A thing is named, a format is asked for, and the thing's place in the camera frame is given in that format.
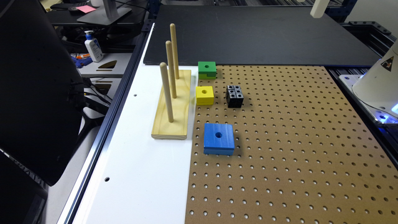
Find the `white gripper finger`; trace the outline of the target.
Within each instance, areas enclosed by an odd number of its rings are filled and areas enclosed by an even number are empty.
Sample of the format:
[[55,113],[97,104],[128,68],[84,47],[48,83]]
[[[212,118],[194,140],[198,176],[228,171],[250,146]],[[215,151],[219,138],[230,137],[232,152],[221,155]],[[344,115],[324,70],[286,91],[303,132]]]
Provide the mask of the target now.
[[310,11],[310,15],[313,18],[321,18],[328,7],[328,3],[329,0],[315,0]]

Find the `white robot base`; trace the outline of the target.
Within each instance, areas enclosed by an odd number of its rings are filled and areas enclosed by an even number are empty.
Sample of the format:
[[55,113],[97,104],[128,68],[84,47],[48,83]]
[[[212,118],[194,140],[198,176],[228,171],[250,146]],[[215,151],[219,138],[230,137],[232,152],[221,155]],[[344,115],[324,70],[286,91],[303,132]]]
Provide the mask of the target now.
[[364,75],[339,79],[377,124],[397,124],[397,43]]

